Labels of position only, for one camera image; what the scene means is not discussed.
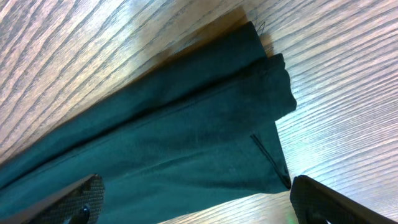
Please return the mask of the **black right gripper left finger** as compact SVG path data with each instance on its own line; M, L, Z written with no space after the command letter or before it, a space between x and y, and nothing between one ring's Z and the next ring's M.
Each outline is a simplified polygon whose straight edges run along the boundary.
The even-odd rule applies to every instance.
M89 175L49 195L1 223L95 224L104 202L102 178Z

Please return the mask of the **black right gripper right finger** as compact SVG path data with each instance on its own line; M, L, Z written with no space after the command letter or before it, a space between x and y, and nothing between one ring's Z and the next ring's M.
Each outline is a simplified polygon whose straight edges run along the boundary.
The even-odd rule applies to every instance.
M300 224L397 224L306 175L294 178L290 202Z

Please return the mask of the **black t-shirt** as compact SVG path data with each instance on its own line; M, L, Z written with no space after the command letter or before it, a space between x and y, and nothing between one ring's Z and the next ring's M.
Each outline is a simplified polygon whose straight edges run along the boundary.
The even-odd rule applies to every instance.
M158 223L291 187L276 121L296 109L251 22L139 78L1 167L7 219L90 174L100 223Z

